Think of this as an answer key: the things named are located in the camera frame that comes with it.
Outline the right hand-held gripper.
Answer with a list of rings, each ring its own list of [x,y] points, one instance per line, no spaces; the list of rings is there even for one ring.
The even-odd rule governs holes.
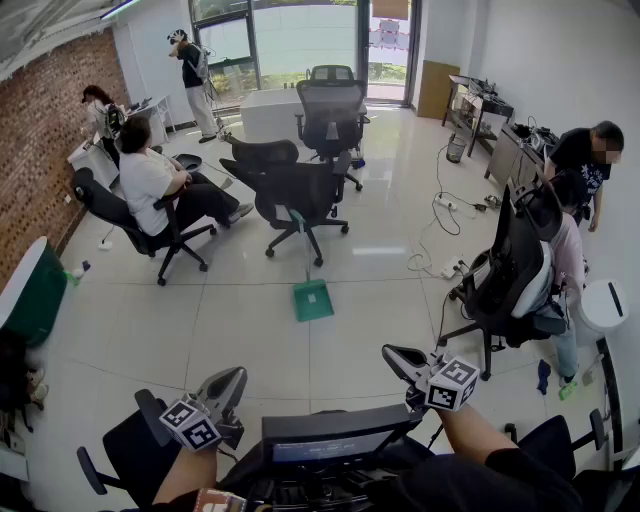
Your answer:
[[[385,344],[382,357],[409,384],[406,401],[413,410],[458,411],[474,393],[480,370],[459,356]]]

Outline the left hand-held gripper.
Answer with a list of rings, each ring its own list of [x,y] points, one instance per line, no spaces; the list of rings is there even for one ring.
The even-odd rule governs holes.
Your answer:
[[[185,393],[159,417],[160,423],[189,451],[225,443],[235,450],[245,429],[234,413],[248,381],[247,370],[236,366],[204,381],[194,393]]]

